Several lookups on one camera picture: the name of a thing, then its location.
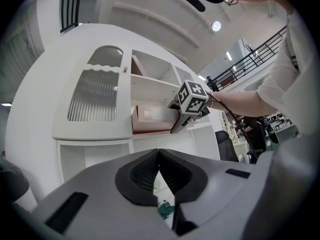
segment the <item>black cable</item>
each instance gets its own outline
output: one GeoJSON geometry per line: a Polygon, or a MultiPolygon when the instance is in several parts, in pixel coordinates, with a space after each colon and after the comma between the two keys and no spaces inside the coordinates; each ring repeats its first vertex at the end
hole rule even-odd
{"type": "Polygon", "coordinates": [[[252,151],[254,157],[258,160],[258,155],[257,155],[257,153],[256,153],[256,151],[255,151],[255,149],[254,149],[254,146],[252,145],[251,141],[249,140],[248,135],[247,135],[247,133],[245,132],[245,130],[244,130],[244,129],[241,127],[241,125],[239,124],[239,122],[238,122],[235,114],[232,113],[232,111],[230,110],[230,108],[228,108],[228,106],[227,106],[225,103],[223,103],[221,100],[217,99],[216,97],[214,97],[213,95],[211,95],[211,94],[208,93],[208,92],[207,92],[206,94],[208,94],[208,95],[213,99],[213,100],[210,100],[210,101],[212,101],[212,102],[218,102],[222,107],[224,107],[224,108],[230,113],[230,115],[233,117],[233,119],[234,119],[234,121],[235,121],[235,124],[239,127],[239,129],[240,129],[240,131],[242,132],[245,140],[248,142],[248,144],[249,144],[249,146],[250,146],[250,148],[251,148],[251,151],[252,151]]]}

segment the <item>black office chair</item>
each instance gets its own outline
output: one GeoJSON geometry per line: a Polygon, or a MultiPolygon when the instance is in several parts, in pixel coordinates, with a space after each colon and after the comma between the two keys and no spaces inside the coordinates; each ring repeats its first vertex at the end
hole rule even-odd
{"type": "Polygon", "coordinates": [[[221,130],[215,133],[215,137],[218,143],[220,160],[239,162],[232,140],[229,138],[229,134],[226,131],[221,130]]]}

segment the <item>ceiling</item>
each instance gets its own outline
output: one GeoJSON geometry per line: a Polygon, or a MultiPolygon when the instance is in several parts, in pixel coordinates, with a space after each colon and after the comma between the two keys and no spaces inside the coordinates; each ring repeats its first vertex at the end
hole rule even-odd
{"type": "Polygon", "coordinates": [[[150,39],[199,73],[269,15],[267,3],[229,6],[201,1],[205,12],[185,0],[113,0],[108,19],[102,21],[150,39]],[[219,32],[211,28],[214,21],[221,22],[219,32]]]}

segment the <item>gray machine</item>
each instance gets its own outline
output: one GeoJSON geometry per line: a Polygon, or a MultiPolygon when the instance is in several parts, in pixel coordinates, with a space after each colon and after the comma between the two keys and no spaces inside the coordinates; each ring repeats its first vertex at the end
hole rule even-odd
{"type": "Polygon", "coordinates": [[[130,154],[81,171],[26,220],[47,239],[268,239],[313,185],[317,139],[289,140],[256,165],[168,149],[130,154]],[[158,171],[175,197],[172,229],[153,195],[158,171]]]}

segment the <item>pink box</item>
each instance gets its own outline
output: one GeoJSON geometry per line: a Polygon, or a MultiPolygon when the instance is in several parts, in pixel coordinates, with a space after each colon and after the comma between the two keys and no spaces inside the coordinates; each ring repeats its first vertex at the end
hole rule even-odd
{"type": "Polygon", "coordinates": [[[179,119],[179,110],[137,105],[132,113],[133,134],[169,131],[179,119]]]}

